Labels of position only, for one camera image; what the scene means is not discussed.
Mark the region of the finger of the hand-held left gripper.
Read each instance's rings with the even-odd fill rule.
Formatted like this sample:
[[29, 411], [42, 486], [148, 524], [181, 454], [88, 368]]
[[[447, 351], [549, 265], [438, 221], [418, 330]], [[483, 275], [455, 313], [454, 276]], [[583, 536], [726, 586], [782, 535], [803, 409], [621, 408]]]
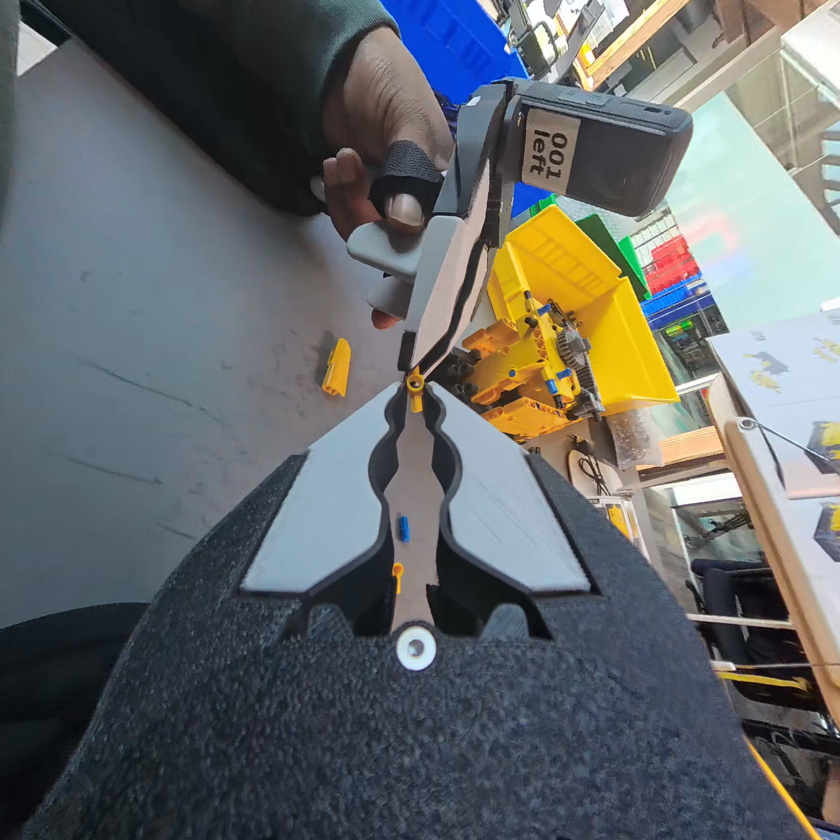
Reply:
[[487, 216], [490, 173], [483, 171], [465, 217], [435, 214], [421, 241], [413, 292], [406, 316], [397, 369], [407, 374], [442, 336], [445, 317], [466, 275], [469, 255], [480, 239]]
[[475, 245], [472, 248], [466, 265], [465, 278], [458, 289], [453, 311], [444, 318], [443, 334], [419, 362], [418, 371], [426, 381], [431, 379], [432, 373], [465, 335], [469, 324], [473, 321], [480, 306], [481, 295], [487, 286], [490, 258], [495, 253], [496, 250], [488, 245]]

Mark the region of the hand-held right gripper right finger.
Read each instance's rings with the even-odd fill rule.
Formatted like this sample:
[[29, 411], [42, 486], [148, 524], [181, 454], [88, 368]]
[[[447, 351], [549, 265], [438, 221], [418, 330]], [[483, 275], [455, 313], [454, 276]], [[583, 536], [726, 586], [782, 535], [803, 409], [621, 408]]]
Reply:
[[438, 384], [426, 385], [424, 421], [443, 491], [434, 625], [479, 636], [510, 606], [526, 636], [550, 636], [540, 603], [591, 595], [592, 577], [529, 454]]

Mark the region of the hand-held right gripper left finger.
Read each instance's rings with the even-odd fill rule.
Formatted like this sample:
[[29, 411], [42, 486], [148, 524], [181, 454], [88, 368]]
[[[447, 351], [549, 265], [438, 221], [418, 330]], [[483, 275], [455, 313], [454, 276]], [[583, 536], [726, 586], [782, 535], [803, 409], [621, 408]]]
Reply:
[[312, 444], [240, 590], [332, 605], [358, 636], [384, 636], [396, 603], [385, 489], [398, 466], [405, 387], [396, 382]]

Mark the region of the person's left forearm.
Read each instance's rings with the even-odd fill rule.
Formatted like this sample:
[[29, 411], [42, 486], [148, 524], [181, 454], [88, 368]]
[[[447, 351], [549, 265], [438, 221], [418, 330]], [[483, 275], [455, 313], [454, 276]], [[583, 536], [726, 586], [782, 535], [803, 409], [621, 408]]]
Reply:
[[283, 213], [323, 211], [322, 109], [376, 1], [52, 1], [49, 12], [205, 154]]

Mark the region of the yellow lego vehicle model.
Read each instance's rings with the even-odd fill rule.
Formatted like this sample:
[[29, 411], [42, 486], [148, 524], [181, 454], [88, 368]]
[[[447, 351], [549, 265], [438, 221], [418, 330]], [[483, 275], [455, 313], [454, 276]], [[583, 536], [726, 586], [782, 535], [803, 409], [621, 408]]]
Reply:
[[458, 362], [451, 392], [518, 444], [601, 420], [592, 343], [574, 313], [527, 288], [490, 299], [497, 319], [463, 340], [470, 360]]

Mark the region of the yellow lego tooth piece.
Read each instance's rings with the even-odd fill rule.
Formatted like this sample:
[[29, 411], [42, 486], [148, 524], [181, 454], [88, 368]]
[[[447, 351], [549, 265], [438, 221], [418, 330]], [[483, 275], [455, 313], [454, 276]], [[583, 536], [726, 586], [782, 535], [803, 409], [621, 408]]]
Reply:
[[322, 380], [322, 390], [328, 395], [346, 396], [351, 356], [350, 344], [345, 338], [339, 338], [329, 354], [327, 369]]

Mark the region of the lego instruction booklet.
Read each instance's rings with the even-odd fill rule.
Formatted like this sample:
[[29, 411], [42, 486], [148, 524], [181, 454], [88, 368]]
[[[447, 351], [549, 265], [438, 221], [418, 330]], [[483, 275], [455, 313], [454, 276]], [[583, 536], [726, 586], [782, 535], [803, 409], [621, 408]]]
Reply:
[[839, 311], [710, 340], [788, 498], [838, 497]]

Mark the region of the person's left hand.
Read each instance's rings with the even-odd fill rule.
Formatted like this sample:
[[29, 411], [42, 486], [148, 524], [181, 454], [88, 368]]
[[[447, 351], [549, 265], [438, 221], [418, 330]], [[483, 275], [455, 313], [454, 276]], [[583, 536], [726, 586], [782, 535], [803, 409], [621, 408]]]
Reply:
[[322, 108], [329, 156], [322, 163], [328, 214], [337, 233], [382, 218], [369, 198], [370, 167], [398, 141], [423, 149], [444, 172], [454, 142], [432, 88], [398, 35], [383, 26], [366, 34], [345, 70], [330, 82]]

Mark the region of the green plastic bin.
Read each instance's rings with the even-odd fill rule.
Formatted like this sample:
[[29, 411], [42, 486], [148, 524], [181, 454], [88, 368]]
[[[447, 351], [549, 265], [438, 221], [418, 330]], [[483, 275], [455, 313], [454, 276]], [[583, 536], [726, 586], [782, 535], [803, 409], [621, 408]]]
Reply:
[[630, 237], [615, 238], [603, 218], [596, 213], [578, 219], [575, 223], [618, 267], [620, 276], [630, 281], [639, 303], [649, 300], [652, 294]]

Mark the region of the wooden shelf unit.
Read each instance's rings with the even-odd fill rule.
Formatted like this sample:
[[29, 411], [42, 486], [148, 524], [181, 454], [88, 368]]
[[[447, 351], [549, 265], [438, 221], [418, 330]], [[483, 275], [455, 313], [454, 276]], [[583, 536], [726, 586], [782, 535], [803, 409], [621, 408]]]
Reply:
[[625, 83], [627, 74], [654, 74], [673, 56], [688, 67], [727, 61], [773, 29], [786, 32], [825, 1], [627, 2], [628, 19], [597, 47], [581, 48], [573, 69], [585, 91]]

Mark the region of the red plastic crate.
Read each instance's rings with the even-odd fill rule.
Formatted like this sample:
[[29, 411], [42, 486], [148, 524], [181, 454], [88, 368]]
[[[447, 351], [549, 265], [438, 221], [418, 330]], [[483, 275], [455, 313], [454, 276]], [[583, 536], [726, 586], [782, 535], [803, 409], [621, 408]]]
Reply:
[[646, 282], [653, 296], [700, 274], [683, 235], [672, 237], [653, 248], [651, 254], [652, 268], [646, 274]]

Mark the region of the clear bag of small parts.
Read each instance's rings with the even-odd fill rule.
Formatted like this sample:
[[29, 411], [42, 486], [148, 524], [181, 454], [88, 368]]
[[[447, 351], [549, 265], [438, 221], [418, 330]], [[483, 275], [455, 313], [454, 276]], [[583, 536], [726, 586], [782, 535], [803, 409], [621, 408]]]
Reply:
[[606, 418], [619, 470], [660, 467], [664, 457], [660, 433], [651, 407], [629, 409]]

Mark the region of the yellow plastic bin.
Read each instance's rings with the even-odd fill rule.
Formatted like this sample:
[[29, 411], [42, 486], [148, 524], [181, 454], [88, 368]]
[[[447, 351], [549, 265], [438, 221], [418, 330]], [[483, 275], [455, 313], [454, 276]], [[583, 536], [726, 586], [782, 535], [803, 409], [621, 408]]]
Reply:
[[521, 323], [525, 290], [538, 306], [554, 301], [573, 313], [592, 345], [607, 416], [678, 402], [630, 280], [556, 205], [512, 229], [494, 258], [487, 293], [495, 315]]

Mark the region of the blue plastic crate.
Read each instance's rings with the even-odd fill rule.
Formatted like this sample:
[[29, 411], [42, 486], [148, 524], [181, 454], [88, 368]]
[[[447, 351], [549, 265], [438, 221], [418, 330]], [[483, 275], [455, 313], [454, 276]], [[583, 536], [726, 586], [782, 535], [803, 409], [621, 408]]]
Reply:
[[646, 319], [653, 319], [683, 305], [706, 302], [713, 298], [702, 273], [689, 276], [659, 292], [639, 305]]

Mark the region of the blue plastic bin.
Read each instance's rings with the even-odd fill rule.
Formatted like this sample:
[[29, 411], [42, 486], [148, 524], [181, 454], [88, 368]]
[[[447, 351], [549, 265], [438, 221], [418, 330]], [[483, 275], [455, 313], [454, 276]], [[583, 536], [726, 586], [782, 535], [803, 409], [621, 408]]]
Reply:
[[478, 88], [503, 78], [535, 78], [524, 2], [383, 1], [455, 134], [458, 110]]

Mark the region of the black office chair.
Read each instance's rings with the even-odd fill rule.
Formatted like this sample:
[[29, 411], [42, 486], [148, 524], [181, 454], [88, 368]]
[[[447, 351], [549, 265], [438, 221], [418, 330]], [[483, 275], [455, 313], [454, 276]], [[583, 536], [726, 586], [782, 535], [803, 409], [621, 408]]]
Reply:
[[[701, 613], [787, 621], [790, 613], [768, 565], [748, 561], [693, 560], [699, 583]], [[702, 623], [700, 630], [723, 659], [735, 665], [803, 663], [806, 657], [791, 630], [721, 623]]]

